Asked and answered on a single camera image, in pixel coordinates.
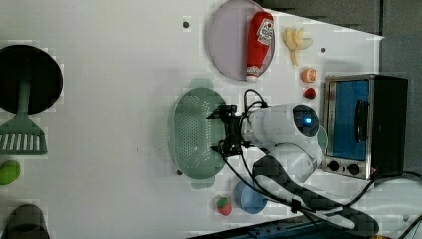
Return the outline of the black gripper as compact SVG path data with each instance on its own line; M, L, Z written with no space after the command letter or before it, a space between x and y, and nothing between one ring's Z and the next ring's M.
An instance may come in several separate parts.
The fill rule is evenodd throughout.
M208 117L208 120L220 120L224 125L225 138L220 140L211 149L223 158L242 154L244 139L241 134L245 114L236 114L236 105L219 105Z

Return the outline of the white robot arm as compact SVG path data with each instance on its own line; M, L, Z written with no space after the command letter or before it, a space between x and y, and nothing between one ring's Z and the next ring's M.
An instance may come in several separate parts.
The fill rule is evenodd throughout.
M243 181L264 198L286 205L293 212L315 216L358 236L372 236L380 224L368 213L325 196L307 184L324 155L317 135L320 123L314 109L301 104L263 106L235 114L235 105L220 105L209 120L220 120L225 138L212 149L223 159L256 147L265 155L246 168Z

